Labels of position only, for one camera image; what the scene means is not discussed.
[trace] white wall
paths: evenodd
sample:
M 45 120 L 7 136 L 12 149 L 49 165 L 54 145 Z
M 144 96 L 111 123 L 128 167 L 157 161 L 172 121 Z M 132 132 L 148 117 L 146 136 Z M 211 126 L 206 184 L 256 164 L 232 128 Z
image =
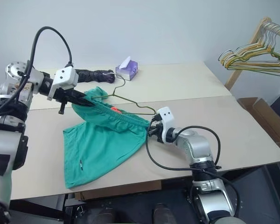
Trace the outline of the white wall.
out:
M 231 71 L 218 56 L 247 44 L 264 16 L 280 24 L 280 0 L 0 0 L 0 83 L 9 62 L 29 58 L 42 26 L 64 35 L 76 67 L 119 63 L 128 55 L 142 64 L 205 61 L 225 83 Z M 63 43 L 45 31 L 35 67 L 67 60 Z M 272 102 L 280 77 L 243 72 L 232 93 Z

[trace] orange object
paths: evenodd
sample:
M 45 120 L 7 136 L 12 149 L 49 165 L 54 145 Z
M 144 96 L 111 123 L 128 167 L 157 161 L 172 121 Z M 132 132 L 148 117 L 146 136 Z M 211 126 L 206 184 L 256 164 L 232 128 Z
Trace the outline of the orange object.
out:
M 111 107 L 111 110 L 116 111 L 117 113 L 122 113 L 119 109 L 117 109 L 115 106 Z

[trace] floor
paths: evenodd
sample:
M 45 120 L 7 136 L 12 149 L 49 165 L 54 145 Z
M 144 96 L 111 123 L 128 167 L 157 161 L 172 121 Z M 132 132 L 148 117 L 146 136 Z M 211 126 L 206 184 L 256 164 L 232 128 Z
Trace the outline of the floor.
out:
M 280 224 L 280 209 L 270 182 L 263 168 L 254 171 L 235 182 L 241 195 L 240 217 L 247 224 Z M 236 198 L 232 189 L 227 187 L 232 202 Z M 57 196 L 31 199 L 31 202 L 55 207 Z M 185 199 L 181 189 L 156 191 L 151 193 L 123 196 L 112 200 L 92 202 L 90 211 L 76 220 L 76 224 L 91 223 L 93 217 L 104 207 L 116 208 L 121 213 L 128 214 L 129 218 L 137 223 L 151 224 L 151 214 L 154 205 L 165 203 L 176 216 L 178 224 L 197 223 L 191 205 Z M 12 211 L 12 224 L 59 224 L 55 220 L 47 220 L 19 212 Z

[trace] green cloth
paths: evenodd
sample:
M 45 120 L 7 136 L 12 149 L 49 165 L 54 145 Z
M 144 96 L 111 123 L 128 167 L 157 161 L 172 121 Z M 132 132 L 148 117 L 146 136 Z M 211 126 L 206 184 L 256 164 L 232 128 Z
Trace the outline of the green cloth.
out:
M 149 125 L 149 121 L 134 114 L 113 111 L 102 98 L 91 99 L 107 95 L 99 87 L 85 94 L 84 98 L 95 106 L 73 104 L 85 122 L 63 131 L 67 188 L 96 180 L 127 160 L 145 142 Z

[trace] purple tissue box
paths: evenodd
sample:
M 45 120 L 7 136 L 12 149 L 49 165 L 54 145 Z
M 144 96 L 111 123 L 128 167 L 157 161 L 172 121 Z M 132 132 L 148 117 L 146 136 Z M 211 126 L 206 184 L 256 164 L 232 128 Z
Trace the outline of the purple tissue box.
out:
M 116 74 L 121 75 L 125 80 L 131 81 L 137 74 L 138 63 L 131 60 L 125 68 L 119 69 L 119 66 L 117 66 L 115 71 Z

